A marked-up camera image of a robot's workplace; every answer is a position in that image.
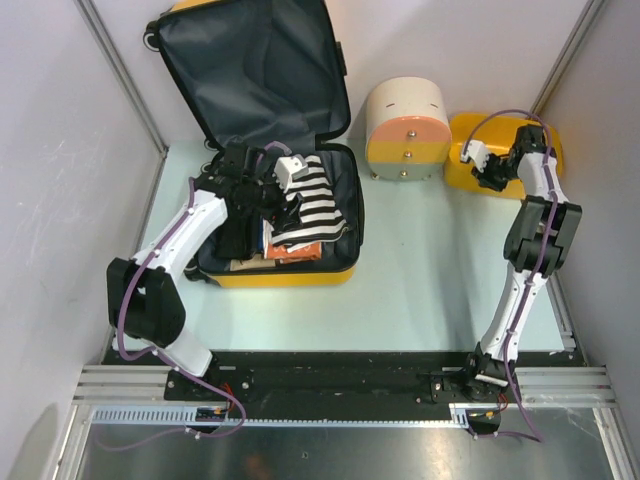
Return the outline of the orange white packet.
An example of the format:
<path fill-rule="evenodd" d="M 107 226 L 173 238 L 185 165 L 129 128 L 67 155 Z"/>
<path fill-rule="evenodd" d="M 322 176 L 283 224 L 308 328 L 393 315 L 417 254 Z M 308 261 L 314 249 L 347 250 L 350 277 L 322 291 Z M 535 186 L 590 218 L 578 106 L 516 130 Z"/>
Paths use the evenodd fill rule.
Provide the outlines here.
<path fill-rule="evenodd" d="M 298 244 L 291 247 L 269 244 L 265 249 L 264 258 L 281 264 L 320 260 L 322 258 L 322 243 Z"/>

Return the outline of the yellow plastic basket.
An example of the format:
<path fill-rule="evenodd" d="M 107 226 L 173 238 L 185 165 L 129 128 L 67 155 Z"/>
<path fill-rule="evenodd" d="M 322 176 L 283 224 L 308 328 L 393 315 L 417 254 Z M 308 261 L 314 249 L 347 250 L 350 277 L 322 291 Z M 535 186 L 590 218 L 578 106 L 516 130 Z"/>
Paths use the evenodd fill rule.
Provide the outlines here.
<path fill-rule="evenodd" d="M 486 170 L 491 157 L 508 158 L 520 127 L 541 127 L 541 124 L 533 118 L 526 119 L 525 114 L 518 117 L 514 112 L 485 122 L 487 117 L 488 114 L 463 112 L 451 118 L 452 143 L 444 163 L 444 181 L 449 187 L 471 193 L 522 200 L 525 188 L 521 180 L 510 180 L 503 190 L 495 191 L 481 186 L 476 174 Z"/>

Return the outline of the yellow Pikachu suitcase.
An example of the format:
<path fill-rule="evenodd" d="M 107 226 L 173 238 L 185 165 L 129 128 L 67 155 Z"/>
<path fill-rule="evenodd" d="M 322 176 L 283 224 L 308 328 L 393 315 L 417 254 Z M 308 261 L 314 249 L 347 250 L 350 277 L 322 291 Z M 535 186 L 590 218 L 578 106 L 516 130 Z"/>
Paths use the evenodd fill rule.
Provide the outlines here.
<path fill-rule="evenodd" d="M 185 268 L 225 287 L 334 285 L 353 274 L 364 239 L 364 200 L 352 150 L 346 67 L 322 1 L 184 1 L 144 34 L 163 59 L 216 154 L 233 144 L 321 158 L 350 229 L 322 243 L 322 258 L 231 272 L 208 238 Z"/>

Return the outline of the black pouch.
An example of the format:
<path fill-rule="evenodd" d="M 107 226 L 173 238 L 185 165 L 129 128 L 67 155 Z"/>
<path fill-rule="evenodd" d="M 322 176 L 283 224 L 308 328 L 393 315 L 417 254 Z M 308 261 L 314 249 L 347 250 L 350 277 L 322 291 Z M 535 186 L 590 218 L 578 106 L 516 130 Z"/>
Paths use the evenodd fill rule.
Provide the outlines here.
<path fill-rule="evenodd" d="M 249 260 L 258 253 L 261 217 L 235 212 L 215 233 L 214 255 L 224 260 Z"/>

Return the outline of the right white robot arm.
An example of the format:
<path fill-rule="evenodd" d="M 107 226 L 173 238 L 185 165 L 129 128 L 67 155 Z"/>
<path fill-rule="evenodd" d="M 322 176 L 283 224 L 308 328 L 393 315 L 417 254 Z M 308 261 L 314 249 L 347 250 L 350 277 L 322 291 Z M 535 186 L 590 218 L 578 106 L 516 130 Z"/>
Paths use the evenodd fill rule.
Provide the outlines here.
<path fill-rule="evenodd" d="M 543 125 L 518 128 L 506 155 L 481 141 L 465 142 L 460 160 L 486 189 L 500 192 L 519 180 L 525 197 L 505 239 L 504 289 L 492 322 L 458 374 L 461 391 L 484 401 L 509 388 L 519 354 L 519 337 L 539 291 L 565 263 L 583 215 L 561 189 L 550 131 Z"/>

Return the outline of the white round drawer cabinet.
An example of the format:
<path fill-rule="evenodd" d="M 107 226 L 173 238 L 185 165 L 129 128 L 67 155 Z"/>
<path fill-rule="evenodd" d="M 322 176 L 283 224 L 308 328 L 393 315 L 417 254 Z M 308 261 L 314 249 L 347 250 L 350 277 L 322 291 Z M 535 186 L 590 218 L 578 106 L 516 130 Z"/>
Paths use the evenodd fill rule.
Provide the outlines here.
<path fill-rule="evenodd" d="M 452 131 L 434 82 L 405 76 L 380 83 L 368 95 L 365 124 L 365 157 L 374 178 L 422 180 L 442 170 Z"/>

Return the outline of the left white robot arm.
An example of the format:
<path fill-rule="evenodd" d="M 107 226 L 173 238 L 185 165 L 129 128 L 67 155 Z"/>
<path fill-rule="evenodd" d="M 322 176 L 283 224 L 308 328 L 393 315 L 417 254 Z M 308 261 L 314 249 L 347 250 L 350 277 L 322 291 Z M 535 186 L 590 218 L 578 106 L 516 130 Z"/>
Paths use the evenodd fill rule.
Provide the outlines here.
<path fill-rule="evenodd" d="M 181 210 L 148 247 L 107 268 L 109 318 L 117 341 L 139 339 L 170 365 L 188 373 L 186 387 L 197 398 L 214 397 L 221 376 L 209 368 L 211 352 L 186 326 L 177 282 L 208 238 L 217 259 L 240 260 L 258 250 L 262 220 L 276 227 L 300 222 L 301 197 L 285 192 L 306 175 L 300 154 L 273 142 L 263 149 L 233 144 L 188 181 Z"/>

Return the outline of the black white striped cloth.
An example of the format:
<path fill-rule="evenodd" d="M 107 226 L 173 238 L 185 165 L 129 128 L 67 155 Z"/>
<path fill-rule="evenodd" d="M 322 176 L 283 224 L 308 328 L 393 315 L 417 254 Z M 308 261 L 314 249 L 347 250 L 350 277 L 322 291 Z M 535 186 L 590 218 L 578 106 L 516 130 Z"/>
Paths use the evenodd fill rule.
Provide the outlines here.
<path fill-rule="evenodd" d="M 274 247 L 284 246 L 295 251 L 316 242 L 333 243 L 350 229 L 337 206 L 321 158 L 309 155 L 304 161 L 307 172 L 284 188 L 287 201 L 301 200 L 299 224 L 280 230 L 273 228 L 271 243 Z"/>

